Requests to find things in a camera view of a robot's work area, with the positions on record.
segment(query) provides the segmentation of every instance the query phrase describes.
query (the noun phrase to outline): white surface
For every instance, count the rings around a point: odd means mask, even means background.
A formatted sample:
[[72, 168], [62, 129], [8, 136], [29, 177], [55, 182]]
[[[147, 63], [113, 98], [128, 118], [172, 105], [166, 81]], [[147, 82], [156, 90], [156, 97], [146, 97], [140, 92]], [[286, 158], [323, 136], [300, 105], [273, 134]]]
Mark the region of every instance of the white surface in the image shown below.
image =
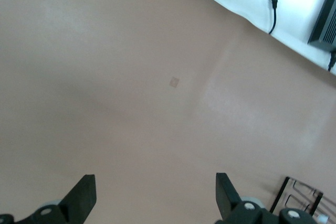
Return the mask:
[[245, 203], [245, 204], [244, 204], [244, 207], [245, 207], [247, 210], [254, 210], [254, 209], [256, 209], [252, 203]]
[[291, 218], [296, 218], [296, 219], [300, 218], [299, 213], [298, 213], [298, 212], [295, 212], [295, 211], [293, 211], [293, 210], [288, 211], [288, 215], [289, 215]]
[[[245, 17], [259, 29], [269, 32], [273, 23], [270, 0], [215, 0], [232, 12]], [[324, 0], [279, 0], [276, 39], [324, 69], [330, 53], [307, 45]]]
[[317, 217], [317, 222], [320, 223], [320, 224], [327, 224], [328, 223], [328, 219], [329, 219], [329, 217], [326, 216], [326, 215], [319, 215]]
[[261, 202], [260, 199], [255, 198], [255, 197], [245, 197], [245, 196], [241, 196], [240, 197], [242, 201], [251, 201], [254, 202], [255, 204], [257, 204], [259, 207], [261, 208], [266, 208], [264, 203]]

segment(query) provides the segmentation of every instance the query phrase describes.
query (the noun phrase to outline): metal rack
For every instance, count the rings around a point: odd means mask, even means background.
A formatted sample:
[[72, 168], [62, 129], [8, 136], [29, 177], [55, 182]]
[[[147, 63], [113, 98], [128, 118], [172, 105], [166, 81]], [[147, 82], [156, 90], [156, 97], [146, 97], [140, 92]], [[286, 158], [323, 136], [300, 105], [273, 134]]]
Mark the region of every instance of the metal rack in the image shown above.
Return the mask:
[[336, 224], [336, 203], [322, 191], [295, 178], [285, 178], [270, 212], [279, 214], [283, 207], [301, 209], [317, 223]]

